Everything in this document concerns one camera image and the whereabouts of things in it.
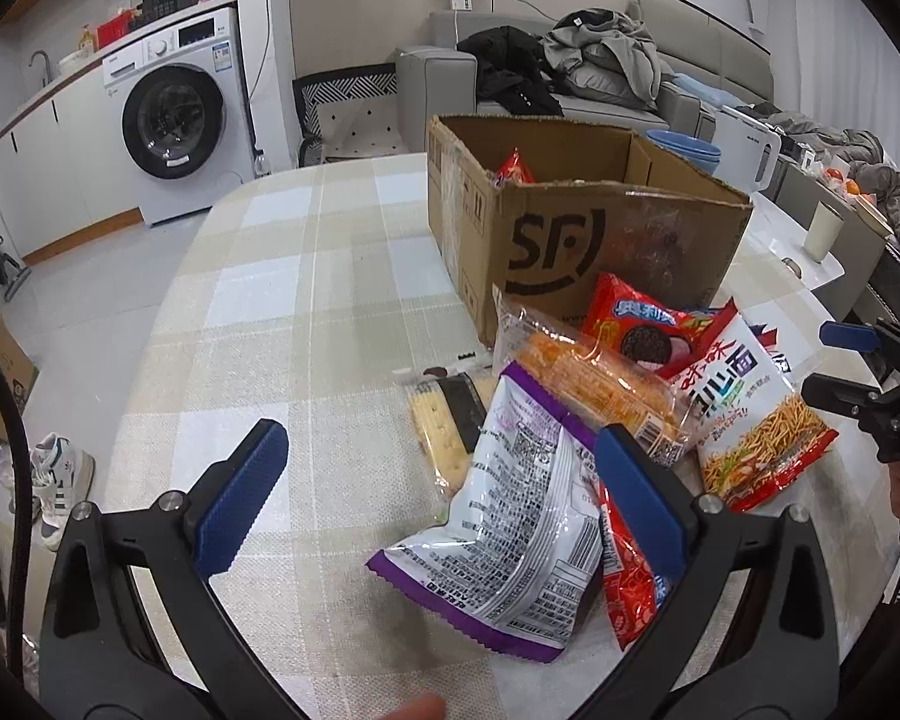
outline sneaker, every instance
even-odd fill
[[[10,509],[11,514],[16,514],[17,506],[16,506],[16,488],[13,486],[13,461],[10,457],[3,457],[0,460],[0,484],[3,485],[10,491],[10,504],[7,507]],[[31,522],[36,522],[36,518],[40,517],[40,499],[34,495],[31,498]]]
[[[90,455],[55,433],[31,450],[34,495],[43,514],[40,536],[50,552],[60,546],[70,509],[90,493],[95,466]]]

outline white cup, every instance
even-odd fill
[[[817,203],[810,230],[807,232],[806,241],[803,242],[803,248],[814,262],[823,262],[823,258],[826,257],[833,242],[837,240],[837,235],[840,235],[840,228],[843,226],[844,220],[836,211],[823,203]]]

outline blue pillow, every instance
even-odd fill
[[[689,92],[694,97],[700,98],[705,103],[710,103],[715,108],[719,108],[722,105],[728,105],[731,108],[746,105],[746,103],[734,93],[727,92],[725,89],[714,89],[712,86],[707,86],[705,83],[697,81],[692,76],[687,76],[685,73],[675,74],[674,83],[677,84],[677,87],[684,90],[684,92]]]

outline curtain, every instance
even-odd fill
[[[900,54],[860,0],[797,0],[799,109],[869,129],[900,168]]]

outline floor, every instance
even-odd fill
[[[137,224],[34,267],[10,303],[10,333],[40,370],[24,410],[31,445],[50,432],[93,455],[91,500],[110,453],[157,310],[205,214]],[[0,486],[0,521],[10,525]]]

